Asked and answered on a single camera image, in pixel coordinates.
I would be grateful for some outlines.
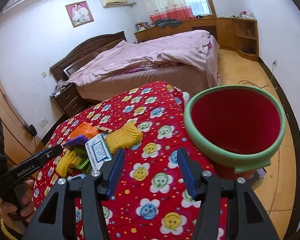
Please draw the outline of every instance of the green bucket rim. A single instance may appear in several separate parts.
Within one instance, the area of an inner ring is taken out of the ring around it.
[[[277,137],[277,139],[274,141],[274,143],[267,149],[263,150],[262,152],[250,154],[250,155],[241,155],[237,153],[232,153],[229,151],[226,151],[209,140],[207,140],[196,128],[194,125],[192,119],[191,119],[191,110],[194,104],[196,103],[199,98],[206,96],[208,94],[221,91],[221,90],[233,90],[233,89],[240,89],[240,90],[249,90],[253,92],[257,92],[266,98],[268,98],[276,107],[279,116],[280,116],[280,132]],[[188,102],[185,112],[184,112],[184,122],[185,127],[187,130],[188,135],[194,142],[194,144],[197,147],[200,147],[201,145],[204,145],[204,147],[207,149],[207,152],[203,152],[207,157],[209,157],[211,160],[216,161],[222,165],[228,166],[228,167],[234,167],[235,173],[241,173],[246,172],[252,169],[259,169],[265,166],[269,166],[271,161],[271,157],[276,153],[276,151],[279,149],[280,144],[283,140],[285,129],[286,129],[286,122],[285,122],[285,113],[281,106],[281,104],[278,102],[278,100],[272,96],[267,91],[264,91],[260,88],[252,87],[252,86],[246,86],[246,85],[224,85],[224,86],[218,86],[213,87],[207,90],[204,90],[198,94],[196,94],[193,98],[190,99]],[[219,157],[222,157],[225,159],[224,163],[221,163],[219,160]]]

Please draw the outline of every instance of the groom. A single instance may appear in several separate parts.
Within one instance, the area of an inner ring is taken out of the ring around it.
[[[87,8],[82,7],[80,3],[77,4],[77,7],[79,9],[79,13],[83,19],[84,22],[90,21],[90,15]]]

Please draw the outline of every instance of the yellow strap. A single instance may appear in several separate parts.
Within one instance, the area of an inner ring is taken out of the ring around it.
[[[8,232],[8,230],[5,228],[3,219],[1,219],[1,230],[2,230],[2,232],[3,232],[9,239],[11,239],[11,240],[18,240],[18,239],[16,239],[12,234],[10,234],[10,233]]]

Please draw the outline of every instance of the framed wedding photo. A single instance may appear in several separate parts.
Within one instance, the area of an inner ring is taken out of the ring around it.
[[[94,21],[87,1],[68,4],[66,9],[74,28]]]

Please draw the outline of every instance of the curtain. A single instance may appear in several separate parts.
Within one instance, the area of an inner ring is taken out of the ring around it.
[[[188,0],[145,0],[150,19],[170,18],[181,21],[193,17]]]

